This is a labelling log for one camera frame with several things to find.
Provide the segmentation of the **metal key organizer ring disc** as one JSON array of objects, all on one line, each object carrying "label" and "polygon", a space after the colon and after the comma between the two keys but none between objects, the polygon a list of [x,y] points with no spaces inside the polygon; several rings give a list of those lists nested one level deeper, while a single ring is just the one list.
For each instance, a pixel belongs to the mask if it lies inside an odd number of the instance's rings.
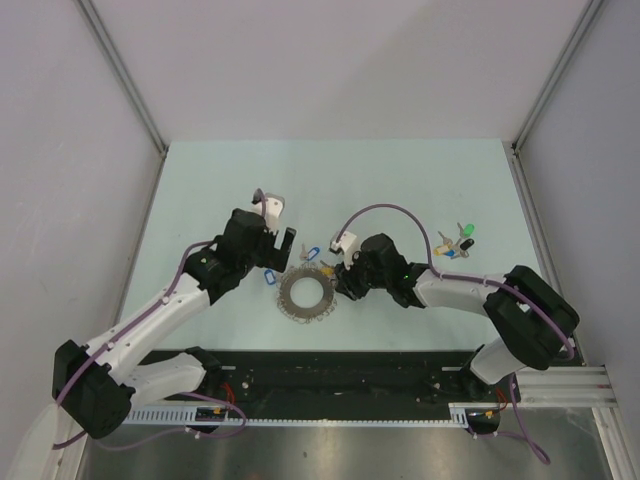
[{"label": "metal key organizer ring disc", "polygon": [[337,301],[331,272],[316,263],[290,267],[276,282],[276,303],[290,320],[309,324],[328,317]]}]

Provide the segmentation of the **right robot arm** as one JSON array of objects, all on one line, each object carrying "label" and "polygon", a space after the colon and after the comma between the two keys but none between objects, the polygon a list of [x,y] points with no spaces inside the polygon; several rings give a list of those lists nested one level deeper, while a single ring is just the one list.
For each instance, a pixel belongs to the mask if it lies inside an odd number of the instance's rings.
[{"label": "right robot arm", "polygon": [[364,241],[349,232],[336,236],[330,250],[343,260],[335,266],[338,293],[356,301],[384,290],[403,308],[448,308],[481,315],[499,337],[479,347],[460,373],[463,393],[484,401],[509,375],[529,367],[547,370],[579,324],[577,311],[531,268],[472,277],[437,273],[430,264],[407,261],[393,240],[376,234]]}]

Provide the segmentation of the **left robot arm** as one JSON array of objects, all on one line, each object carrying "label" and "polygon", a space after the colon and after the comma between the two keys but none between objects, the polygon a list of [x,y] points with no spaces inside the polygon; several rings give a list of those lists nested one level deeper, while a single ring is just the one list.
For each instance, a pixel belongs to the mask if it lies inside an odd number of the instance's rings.
[{"label": "left robot arm", "polygon": [[83,345],[72,340],[55,352],[52,397],[90,438],[116,430],[138,406],[193,393],[207,400],[221,387],[217,360],[190,348],[171,360],[142,360],[190,318],[239,286],[253,268],[286,269],[296,232],[276,240],[284,201],[232,211],[222,234],[184,251],[176,274],[134,316]]}]

